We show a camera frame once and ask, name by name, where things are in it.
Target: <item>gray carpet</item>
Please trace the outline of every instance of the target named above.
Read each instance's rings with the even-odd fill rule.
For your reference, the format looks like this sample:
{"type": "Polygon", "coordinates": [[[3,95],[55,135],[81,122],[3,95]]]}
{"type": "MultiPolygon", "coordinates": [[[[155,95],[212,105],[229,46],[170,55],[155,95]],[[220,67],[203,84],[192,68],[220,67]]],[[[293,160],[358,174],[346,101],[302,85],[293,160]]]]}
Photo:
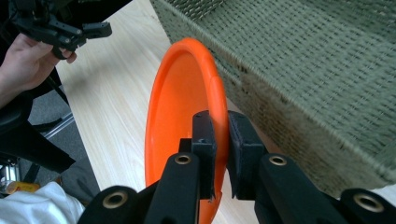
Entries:
{"type": "MultiPolygon", "coordinates": [[[[69,106],[56,93],[56,91],[51,91],[34,100],[29,121],[34,125],[52,122],[65,116],[69,112],[69,106]]],[[[87,157],[75,122],[72,122],[70,125],[51,137],[50,141],[55,146],[68,153],[75,161],[79,161],[82,158],[87,157]]],[[[20,160],[21,178],[25,177],[31,164],[32,163],[27,160],[20,160]]],[[[35,182],[44,186],[48,182],[54,180],[57,176],[59,176],[58,173],[40,167],[35,182]]]]}

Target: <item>woven basket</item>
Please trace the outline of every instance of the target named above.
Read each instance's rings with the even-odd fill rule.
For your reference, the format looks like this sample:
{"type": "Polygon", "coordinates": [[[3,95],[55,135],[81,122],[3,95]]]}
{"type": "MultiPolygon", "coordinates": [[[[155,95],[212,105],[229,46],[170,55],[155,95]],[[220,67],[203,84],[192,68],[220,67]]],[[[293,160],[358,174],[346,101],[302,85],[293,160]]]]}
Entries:
{"type": "Polygon", "coordinates": [[[151,0],[323,191],[396,183],[396,2],[151,0]]]}

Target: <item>wooden table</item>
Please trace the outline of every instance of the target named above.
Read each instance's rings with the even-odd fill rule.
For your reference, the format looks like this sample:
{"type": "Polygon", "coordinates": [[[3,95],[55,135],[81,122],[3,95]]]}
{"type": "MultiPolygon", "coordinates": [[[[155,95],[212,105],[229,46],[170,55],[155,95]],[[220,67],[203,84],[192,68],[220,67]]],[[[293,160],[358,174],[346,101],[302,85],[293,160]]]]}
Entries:
{"type": "MultiPolygon", "coordinates": [[[[170,43],[149,0],[135,0],[107,21],[110,37],[89,40],[73,64],[57,69],[100,189],[140,191],[151,87],[170,43]]],[[[214,223],[257,223],[254,203],[231,199],[225,179],[214,223]]]]}

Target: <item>orange frisbee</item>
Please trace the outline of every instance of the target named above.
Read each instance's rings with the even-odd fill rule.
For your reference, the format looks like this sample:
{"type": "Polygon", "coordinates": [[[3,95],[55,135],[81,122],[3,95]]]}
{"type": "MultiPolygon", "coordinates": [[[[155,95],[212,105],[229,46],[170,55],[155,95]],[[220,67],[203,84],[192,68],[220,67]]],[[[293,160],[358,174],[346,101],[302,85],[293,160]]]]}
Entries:
{"type": "Polygon", "coordinates": [[[200,223],[210,223],[219,208],[228,159],[227,103],[209,50],[186,38],[165,53],[151,92],[145,139],[147,186],[161,178],[168,158],[178,153],[180,138],[192,138],[192,117],[204,110],[209,111],[218,146],[215,198],[200,201],[200,223]]]}

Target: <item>person's arm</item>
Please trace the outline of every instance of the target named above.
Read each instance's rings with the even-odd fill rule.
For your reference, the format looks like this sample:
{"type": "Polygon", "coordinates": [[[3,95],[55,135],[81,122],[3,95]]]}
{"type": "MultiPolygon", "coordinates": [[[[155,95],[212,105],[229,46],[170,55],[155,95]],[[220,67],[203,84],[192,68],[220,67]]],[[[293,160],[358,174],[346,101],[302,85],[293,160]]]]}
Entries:
{"type": "MultiPolygon", "coordinates": [[[[60,61],[51,52],[53,46],[18,35],[9,47],[0,67],[0,108],[23,91],[40,85],[60,61]]],[[[63,50],[63,56],[72,63],[77,55],[63,50]]]]}

